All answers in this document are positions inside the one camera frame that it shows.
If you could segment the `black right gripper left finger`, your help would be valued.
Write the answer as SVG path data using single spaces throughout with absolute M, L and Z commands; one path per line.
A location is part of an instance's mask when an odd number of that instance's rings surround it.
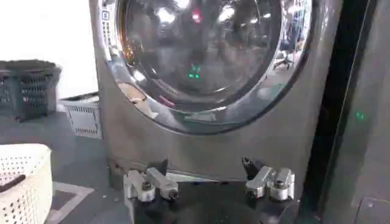
M 152 162 L 144 170 L 129 170 L 123 177 L 124 198 L 152 202 L 157 196 L 167 201 L 179 198 L 179 184 L 166 177 L 168 160 Z

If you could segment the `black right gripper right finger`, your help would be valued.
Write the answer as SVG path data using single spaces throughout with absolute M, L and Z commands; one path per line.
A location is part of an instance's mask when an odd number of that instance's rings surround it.
M 247 174 L 245 187 L 249 198 L 263 198 L 266 194 L 275 201 L 295 198 L 295 173 L 291 169 L 275 170 L 248 157 L 242 157 L 241 162 Z

